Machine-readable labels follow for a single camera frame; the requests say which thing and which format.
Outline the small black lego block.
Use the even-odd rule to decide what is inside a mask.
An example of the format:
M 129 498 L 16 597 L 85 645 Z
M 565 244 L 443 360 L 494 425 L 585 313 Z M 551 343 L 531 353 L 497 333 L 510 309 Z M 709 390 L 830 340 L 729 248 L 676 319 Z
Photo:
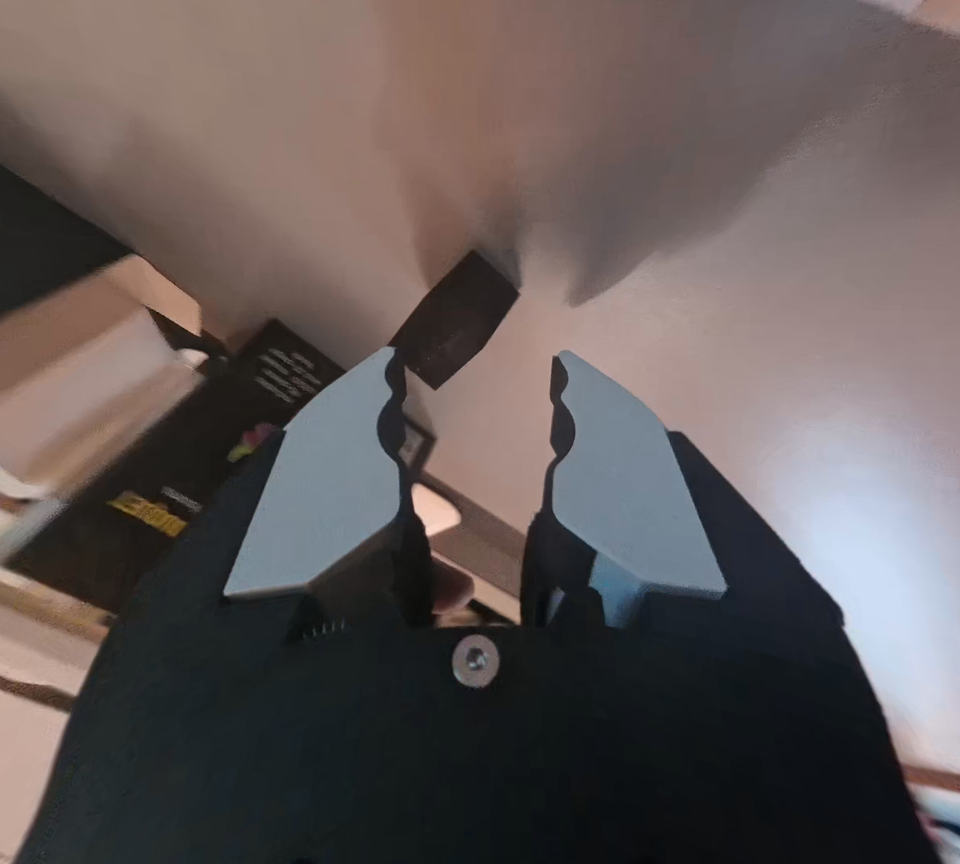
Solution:
M 438 391 L 484 350 L 520 296 L 508 276 L 472 250 L 414 307 L 390 345 Z

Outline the open black cardboard box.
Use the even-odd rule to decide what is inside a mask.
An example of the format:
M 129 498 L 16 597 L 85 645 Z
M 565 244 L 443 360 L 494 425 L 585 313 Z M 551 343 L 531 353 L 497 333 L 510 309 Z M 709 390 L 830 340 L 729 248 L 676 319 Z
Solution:
M 198 302 L 1 171 L 1 489 L 75 490 L 199 382 Z

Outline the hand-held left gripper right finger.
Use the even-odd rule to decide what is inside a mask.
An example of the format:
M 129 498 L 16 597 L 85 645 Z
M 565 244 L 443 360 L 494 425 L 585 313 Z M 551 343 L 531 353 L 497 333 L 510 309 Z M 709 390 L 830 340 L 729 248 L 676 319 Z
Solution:
M 534 625 L 594 594 L 629 626 L 651 594 L 717 600 L 728 589 L 657 415 L 565 350 L 553 358 L 553 458 L 534 517 Z

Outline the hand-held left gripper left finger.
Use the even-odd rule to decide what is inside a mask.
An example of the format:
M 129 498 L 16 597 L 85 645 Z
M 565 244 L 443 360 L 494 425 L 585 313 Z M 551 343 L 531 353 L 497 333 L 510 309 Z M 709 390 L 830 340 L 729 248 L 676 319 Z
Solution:
M 223 596 L 305 594 L 330 622 L 385 600 L 413 622 L 405 373 L 385 346 L 286 425 Z

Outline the black lego set box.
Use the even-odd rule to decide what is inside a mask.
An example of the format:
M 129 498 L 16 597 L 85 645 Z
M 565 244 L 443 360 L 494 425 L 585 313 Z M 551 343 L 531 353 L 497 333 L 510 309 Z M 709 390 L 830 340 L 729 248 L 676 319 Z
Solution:
M 344 372 L 281 321 L 268 320 L 18 547 L 5 568 L 119 612 L 247 458 Z

